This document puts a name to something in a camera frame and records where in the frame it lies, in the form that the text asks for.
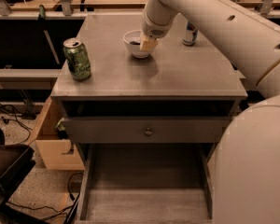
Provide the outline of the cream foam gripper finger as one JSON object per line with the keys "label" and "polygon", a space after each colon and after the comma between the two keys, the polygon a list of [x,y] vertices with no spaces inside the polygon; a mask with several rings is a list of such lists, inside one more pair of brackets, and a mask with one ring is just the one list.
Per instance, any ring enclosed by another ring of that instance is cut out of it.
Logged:
{"label": "cream foam gripper finger", "polygon": [[145,34],[140,35],[140,50],[150,51],[156,48],[158,45],[158,39],[150,37]]}

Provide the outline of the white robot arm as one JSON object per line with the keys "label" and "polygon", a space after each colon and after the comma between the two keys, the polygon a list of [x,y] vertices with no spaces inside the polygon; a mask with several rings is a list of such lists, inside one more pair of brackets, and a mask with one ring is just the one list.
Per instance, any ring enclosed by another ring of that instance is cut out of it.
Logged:
{"label": "white robot arm", "polygon": [[231,122],[217,146],[213,224],[280,224],[280,26],[230,0],[148,0],[144,34],[166,36],[177,14],[264,98]]}

